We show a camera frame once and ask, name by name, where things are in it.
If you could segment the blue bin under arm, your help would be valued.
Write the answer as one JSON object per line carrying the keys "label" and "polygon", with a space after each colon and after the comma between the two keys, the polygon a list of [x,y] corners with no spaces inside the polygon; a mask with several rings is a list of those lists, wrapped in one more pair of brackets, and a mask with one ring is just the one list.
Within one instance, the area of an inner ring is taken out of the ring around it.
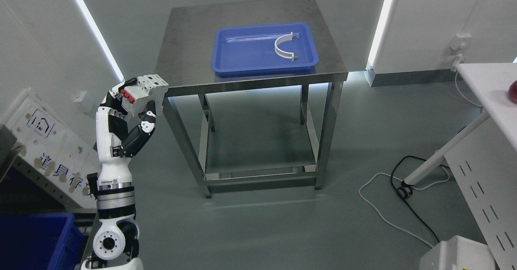
{"label": "blue bin under arm", "polygon": [[2,270],[72,270],[84,241],[72,213],[2,214]]}

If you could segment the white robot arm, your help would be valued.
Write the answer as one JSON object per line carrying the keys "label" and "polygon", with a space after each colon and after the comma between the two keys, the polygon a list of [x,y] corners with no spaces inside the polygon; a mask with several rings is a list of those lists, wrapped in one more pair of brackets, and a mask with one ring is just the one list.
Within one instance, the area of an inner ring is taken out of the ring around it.
{"label": "white robot arm", "polygon": [[131,182],[98,185],[98,173],[87,176],[97,202],[100,227],[82,270],[142,270],[140,229],[136,223],[135,189]]}

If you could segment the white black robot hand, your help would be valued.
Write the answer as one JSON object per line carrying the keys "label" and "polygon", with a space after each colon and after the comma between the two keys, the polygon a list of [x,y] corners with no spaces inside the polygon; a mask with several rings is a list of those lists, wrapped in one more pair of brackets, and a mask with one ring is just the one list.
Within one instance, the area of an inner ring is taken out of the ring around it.
{"label": "white black robot hand", "polygon": [[128,164],[155,132],[156,103],[151,100],[141,122],[128,130],[127,110],[122,106],[125,88],[136,86],[137,78],[111,88],[96,111],[96,149],[102,169],[97,177],[100,189],[122,188],[132,182]]}

